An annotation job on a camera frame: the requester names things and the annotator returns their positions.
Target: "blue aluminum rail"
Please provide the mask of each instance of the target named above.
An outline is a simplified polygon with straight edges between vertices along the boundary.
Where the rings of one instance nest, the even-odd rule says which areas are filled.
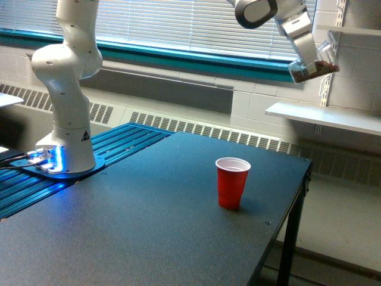
[[[108,167],[173,133],[128,123],[94,136],[93,150],[95,155],[104,156]],[[72,184],[73,181],[52,181],[22,170],[1,170],[0,219],[10,217]]]

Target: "window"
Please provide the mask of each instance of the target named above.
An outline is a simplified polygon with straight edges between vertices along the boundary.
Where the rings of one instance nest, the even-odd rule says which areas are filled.
[[[316,0],[306,0],[313,17]],[[0,27],[61,34],[57,0],[0,0]],[[100,0],[99,40],[204,54],[293,60],[274,20],[247,30],[226,0]]]

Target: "red plastic cup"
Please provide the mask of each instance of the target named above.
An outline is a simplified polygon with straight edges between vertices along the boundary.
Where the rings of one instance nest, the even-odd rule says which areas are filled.
[[[239,158],[216,161],[218,172],[218,204],[228,210],[239,209],[251,165]]]

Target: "window sill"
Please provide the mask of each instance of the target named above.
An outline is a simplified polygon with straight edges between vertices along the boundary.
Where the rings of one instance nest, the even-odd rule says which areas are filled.
[[[25,48],[40,48],[49,43],[63,41],[62,36],[9,29],[0,29],[0,39],[4,45]],[[144,66],[240,80],[267,79],[292,82],[287,62],[222,57],[105,41],[97,41],[97,43],[103,57],[107,60],[122,60]]]

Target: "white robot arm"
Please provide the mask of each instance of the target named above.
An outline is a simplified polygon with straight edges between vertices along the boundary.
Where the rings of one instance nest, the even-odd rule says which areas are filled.
[[[316,72],[317,51],[312,23],[304,0],[228,0],[238,23],[247,29],[262,26],[274,18],[279,32],[286,36],[303,61],[308,73]]]
[[[89,100],[79,80],[102,67],[96,46],[95,21],[98,1],[58,0],[57,22],[64,42],[37,50],[32,57],[36,76],[46,85],[53,105],[53,131],[36,148],[53,150],[50,162],[39,167],[50,174],[81,173],[95,167],[90,140]],[[38,164],[46,158],[34,158]]]
[[[316,72],[317,51],[304,0],[227,1],[245,28],[254,29],[274,17],[307,72]],[[63,28],[64,42],[39,49],[32,58],[32,68],[48,88],[53,105],[53,131],[36,145],[37,149],[49,150],[49,163],[39,167],[50,174],[77,174],[96,165],[90,140],[89,100],[82,94],[79,80],[93,76],[102,66],[95,40],[98,2],[58,0],[57,21]],[[38,164],[45,160],[36,157],[29,161]]]

